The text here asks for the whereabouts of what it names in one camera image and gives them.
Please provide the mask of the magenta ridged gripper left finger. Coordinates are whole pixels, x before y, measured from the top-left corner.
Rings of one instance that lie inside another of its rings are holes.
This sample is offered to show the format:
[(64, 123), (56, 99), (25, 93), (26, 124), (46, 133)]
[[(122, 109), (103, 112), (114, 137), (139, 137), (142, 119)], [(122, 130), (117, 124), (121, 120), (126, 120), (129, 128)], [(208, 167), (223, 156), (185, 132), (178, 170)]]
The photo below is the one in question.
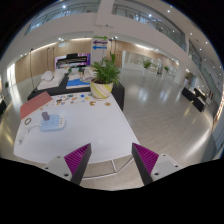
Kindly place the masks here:
[(64, 157), (65, 162), (72, 174), (72, 183), (76, 185), (81, 183), (91, 153), (91, 144), (88, 143)]

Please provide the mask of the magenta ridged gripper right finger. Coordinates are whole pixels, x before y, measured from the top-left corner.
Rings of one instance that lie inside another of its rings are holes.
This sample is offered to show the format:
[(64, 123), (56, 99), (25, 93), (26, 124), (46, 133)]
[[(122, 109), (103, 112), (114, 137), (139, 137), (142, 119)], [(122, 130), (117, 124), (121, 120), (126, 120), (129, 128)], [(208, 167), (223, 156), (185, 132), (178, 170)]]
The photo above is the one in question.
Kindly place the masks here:
[(158, 160), (159, 155), (144, 146), (133, 143), (132, 155), (139, 170), (144, 185), (153, 182), (151, 173)]

